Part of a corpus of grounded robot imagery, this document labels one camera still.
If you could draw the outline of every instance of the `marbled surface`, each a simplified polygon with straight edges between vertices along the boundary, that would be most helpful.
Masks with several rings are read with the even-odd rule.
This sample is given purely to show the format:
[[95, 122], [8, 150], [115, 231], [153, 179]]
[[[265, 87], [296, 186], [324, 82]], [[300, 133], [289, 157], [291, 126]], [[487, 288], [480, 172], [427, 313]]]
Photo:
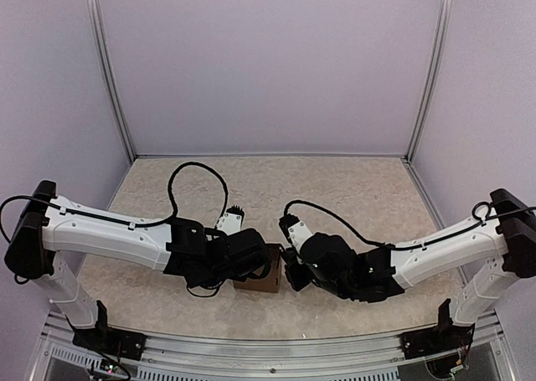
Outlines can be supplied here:
[[[356, 157], [214, 157], [194, 159], [215, 168], [229, 186], [229, 206], [245, 211], [243, 229], [256, 228], [266, 242], [285, 243], [278, 228], [291, 199], [319, 203], [344, 217], [363, 235], [398, 242], [434, 231], [425, 206], [399, 159]], [[187, 159], [138, 159], [111, 211], [140, 217], [171, 213], [166, 186]], [[174, 191], [183, 217], [215, 223], [223, 191], [212, 175], [184, 169]], [[341, 224], [308, 207], [291, 212], [314, 233], [340, 234], [366, 251]], [[461, 282], [455, 271], [440, 274], [404, 295], [368, 304], [342, 301], [308, 286], [295, 293], [286, 280], [279, 294], [236, 291], [227, 281], [211, 299], [190, 296], [183, 279], [124, 261], [88, 256], [80, 282], [108, 308], [111, 325], [176, 335], [237, 339], [302, 339], [351, 336], [417, 327], [436, 321], [437, 307]]]

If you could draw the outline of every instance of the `brown box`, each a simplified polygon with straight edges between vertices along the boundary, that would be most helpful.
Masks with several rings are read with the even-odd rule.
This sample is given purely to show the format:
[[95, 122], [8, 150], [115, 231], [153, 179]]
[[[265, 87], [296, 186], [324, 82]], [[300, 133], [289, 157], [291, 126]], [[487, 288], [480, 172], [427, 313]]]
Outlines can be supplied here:
[[[246, 282], [233, 281], [235, 289], [245, 289], [247, 291], [268, 291], [270, 293], [278, 293], [281, 283], [281, 252], [279, 245], [266, 245], [268, 253], [271, 256], [270, 273], [264, 279], [248, 279]], [[255, 273], [259, 275], [262, 268], [259, 268]]]

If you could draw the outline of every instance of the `cardboard box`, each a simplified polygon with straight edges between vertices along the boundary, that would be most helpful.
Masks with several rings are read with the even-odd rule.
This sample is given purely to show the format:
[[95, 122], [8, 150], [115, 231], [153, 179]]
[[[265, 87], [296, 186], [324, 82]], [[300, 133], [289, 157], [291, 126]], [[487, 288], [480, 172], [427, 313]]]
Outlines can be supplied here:
[[[247, 291], [267, 291], [269, 293], [278, 293], [281, 283], [281, 252], [280, 245], [267, 245], [268, 252], [271, 256], [270, 273], [264, 279], [248, 279], [246, 282], [233, 281], [235, 289], [243, 289]], [[259, 268], [255, 273], [259, 275], [262, 268]]]

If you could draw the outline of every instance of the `black and white robotic arm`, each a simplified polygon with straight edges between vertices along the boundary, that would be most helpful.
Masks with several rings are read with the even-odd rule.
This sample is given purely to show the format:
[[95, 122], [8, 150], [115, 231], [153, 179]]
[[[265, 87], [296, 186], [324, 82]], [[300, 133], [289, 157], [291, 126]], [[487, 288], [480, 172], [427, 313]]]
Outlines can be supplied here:
[[470, 346], [477, 318], [520, 278], [536, 276], [534, 208], [504, 189], [491, 193], [491, 198], [491, 203], [478, 204], [472, 216], [458, 224], [396, 245], [366, 240], [348, 226], [376, 247], [361, 254], [338, 235], [313, 234], [288, 208], [304, 203], [331, 212], [313, 203], [289, 203], [280, 219], [291, 243], [283, 251], [287, 280], [295, 291], [312, 283], [342, 299], [376, 302], [443, 271], [485, 259], [463, 290], [440, 306], [435, 327], [406, 332], [401, 338], [406, 358]]
[[5, 262], [16, 279], [35, 282], [67, 316], [76, 345], [110, 355], [121, 347], [122, 357], [139, 360], [145, 336], [108, 326], [106, 308], [84, 291], [62, 252], [133, 262], [183, 276], [188, 291], [199, 286], [216, 293], [227, 279], [260, 279], [270, 270], [264, 240], [254, 229], [241, 229], [243, 218], [238, 207], [227, 209], [214, 228], [179, 217], [133, 218], [74, 203], [43, 181], [21, 214]]

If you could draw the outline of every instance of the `white wall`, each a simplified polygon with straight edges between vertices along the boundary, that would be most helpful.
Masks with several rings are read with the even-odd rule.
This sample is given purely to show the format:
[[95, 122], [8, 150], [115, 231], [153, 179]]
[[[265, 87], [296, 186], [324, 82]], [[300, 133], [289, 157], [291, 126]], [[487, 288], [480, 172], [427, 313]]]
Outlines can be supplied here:
[[100, 0], [140, 154], [403, 155], [440, 0]]
[[[44, 178], [104, 208], [128, 164], [98, 65], [85, 0], [0, 0], [0, 202]], [[13, 231], [21, 203], [3, 213]], [[6, 251], [0, 240], [0, 255]], [[49, 304], [0, 265], [0, 380], [23, 379]]]
[[[454, 0], [452, 8], [415, 159], [447, 224], [496, 188], [536, 204], [536, 0]], [[533, 380], [536, 280], [519, 282], [497, 314], [521, 379]]]

